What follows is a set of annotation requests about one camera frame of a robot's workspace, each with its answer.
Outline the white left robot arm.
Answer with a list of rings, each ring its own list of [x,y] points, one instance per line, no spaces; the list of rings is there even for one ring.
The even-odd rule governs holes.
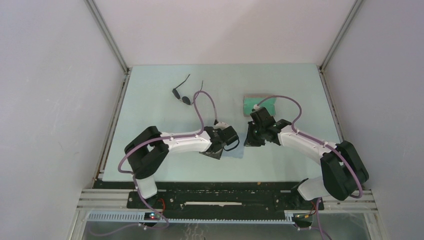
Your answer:
[[[223,152],[229,152],[239,144],[237,132],[225,124],[182,134],[160,132],[156,126],[150,126],[124,148],[123,159],[128,161],[140,192],[138,201],[145,208],[153,208],[158,202],[154,174],[168,154],[195,152],[219,160]]]

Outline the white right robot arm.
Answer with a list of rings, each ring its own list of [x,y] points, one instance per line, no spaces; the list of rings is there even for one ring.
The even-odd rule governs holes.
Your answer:
[[[291,204],[304,209],[311,200],[331,196],[344,201],[348,197],[360,198],[362,185],[369,173],[354,145],[344,140],[340,143],[323,141],[303,133],[285,119],[276,121],[265,107],[250,113],[248,133],[244,146],[261,147],[265,143],[294,149],[316,162],[321,176],[300,181],[291,191]]]

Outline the light blue cleaning cloth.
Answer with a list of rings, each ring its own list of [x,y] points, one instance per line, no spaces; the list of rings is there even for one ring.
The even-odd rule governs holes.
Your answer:
[[[235,159],[242,159],[244,157],[244,142],[246,140],[247,137],[247,133],[246,132],[242,132],[242,133],[238,133],[238,144],[237,143],[233,143],[231,146],[226,147],[227,149],[230,148],[234,148],[231,151],[223,151],[221,157],[222,158],[235,158]]]

